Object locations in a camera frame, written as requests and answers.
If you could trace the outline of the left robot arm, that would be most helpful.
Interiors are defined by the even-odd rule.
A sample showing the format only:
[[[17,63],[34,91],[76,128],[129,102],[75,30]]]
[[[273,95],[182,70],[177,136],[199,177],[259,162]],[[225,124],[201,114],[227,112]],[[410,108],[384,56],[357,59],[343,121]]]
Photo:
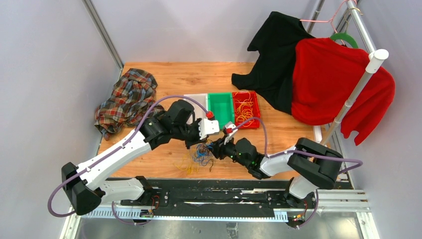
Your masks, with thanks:
[[[78,165],[68,162],[61,168],[62,183],[48,199],[50,214],[60,217],[52,209],[52,199],[59,189],[63,189],[73,211],[78,216],[88,214],[101,203],[120,200],[135,200],[146,206],[152,201],[152,192],[144,177],[109,181],[108,177],[131,162],[172,139],[185,142],[186,148],[205,142],[213,131],[206,131],[214,117],[206,112],[206,118],[194,118],[194,107],[187,97],[173,102],[168,110],[162,110],[151,117],[143,117],[139,125],[124,139],[103,153]]]

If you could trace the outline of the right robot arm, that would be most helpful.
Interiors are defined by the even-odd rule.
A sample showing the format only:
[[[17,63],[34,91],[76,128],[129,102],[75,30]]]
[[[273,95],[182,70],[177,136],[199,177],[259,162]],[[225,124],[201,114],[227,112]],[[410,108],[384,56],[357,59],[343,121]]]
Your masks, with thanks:
[[[217,159],[230,158],[244,166],[256,179],[267,179],[281,172],[296,171],[284,194],[290,207],[298,207],[305,197],[316,189],[333,189],[340,173],[343,156],[326,146],[307,138],[300,138],[286,151],[264,155],[245,138],[225,142],[223,138],[211,144],[211,153]]]

